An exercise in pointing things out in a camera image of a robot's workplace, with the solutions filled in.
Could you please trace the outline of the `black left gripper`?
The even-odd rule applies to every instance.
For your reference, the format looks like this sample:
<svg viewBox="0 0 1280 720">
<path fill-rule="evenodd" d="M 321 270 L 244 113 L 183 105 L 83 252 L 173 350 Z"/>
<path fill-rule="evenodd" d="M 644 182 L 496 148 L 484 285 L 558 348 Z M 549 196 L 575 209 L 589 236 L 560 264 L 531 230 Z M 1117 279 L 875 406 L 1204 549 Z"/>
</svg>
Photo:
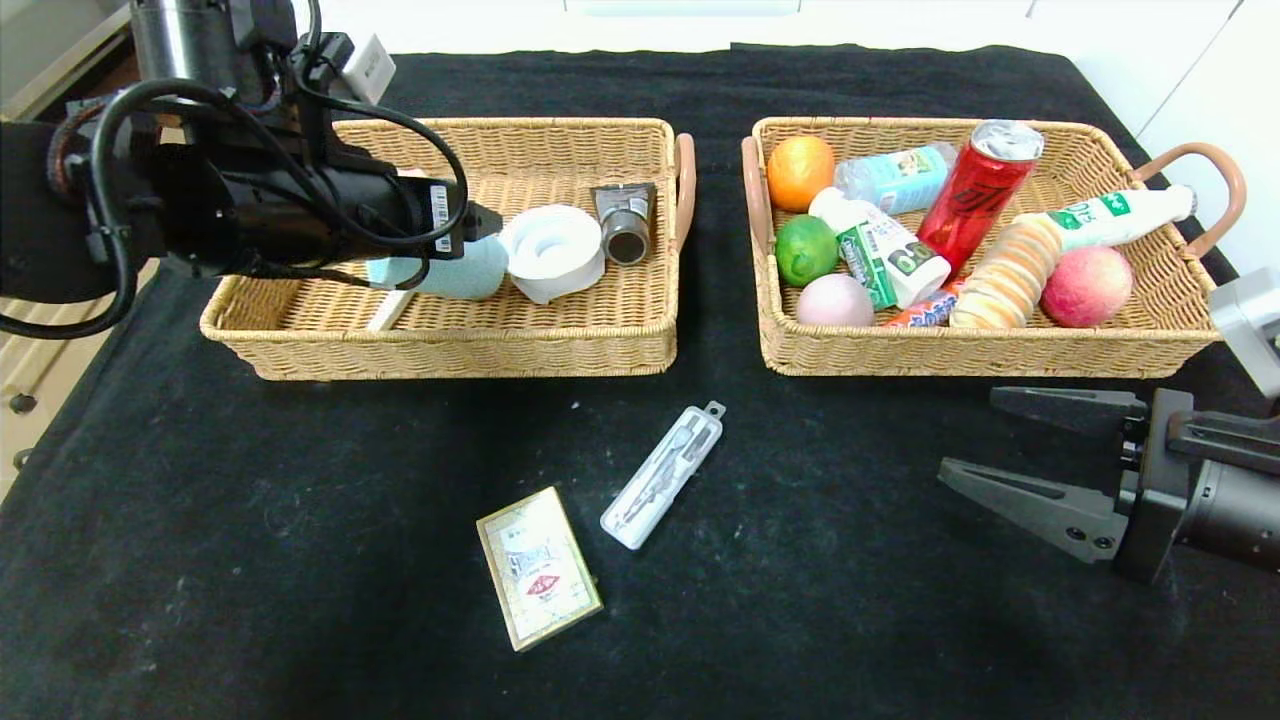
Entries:
<svg viewBox="0 0 1280 720">
<path fill-rule="evenodd" d="M 428 243 L 392 247 L 374 243 L 369 236 L 402 240 L 436 231 L 457 211 L 460 193 L 454 182 L 326 168 L 320 187 L 329 192 L 343 217 L 362 229 L 353 234 L 343 225 L 334 225 L 337 258 L 340 260 L 454 259 L 462 255 L 458 246 L 463 241 L 475 242 L 498 234 L 504 225 L 500 213 L 468 200 L 463 224 L 458 223 L 448 234 L 440 233 Z"/>
</svg>

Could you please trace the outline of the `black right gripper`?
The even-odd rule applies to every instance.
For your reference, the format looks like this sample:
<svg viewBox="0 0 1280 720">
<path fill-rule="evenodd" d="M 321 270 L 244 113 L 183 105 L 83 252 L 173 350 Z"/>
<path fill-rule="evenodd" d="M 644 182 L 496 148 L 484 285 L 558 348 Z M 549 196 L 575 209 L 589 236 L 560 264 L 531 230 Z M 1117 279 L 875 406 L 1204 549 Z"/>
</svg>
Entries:
<svg viewBox="0 0 1280 720">
<path fill-rule="evenodd" d="M 1106 438 L 1147 420 L 1134 393 L 1001 386 L 989 404 L 1071 433 Z M 1085 487 L 1043 480 L 954 457 L 938 480 L 1011 524 L 1088 564 L 1152 585 L 1172 550 L 1277 574 L 1277 418 L 1201 411 L 1188 392 L 1158 389 L 1140 445 L 1128 516 Z"/>
</svg>

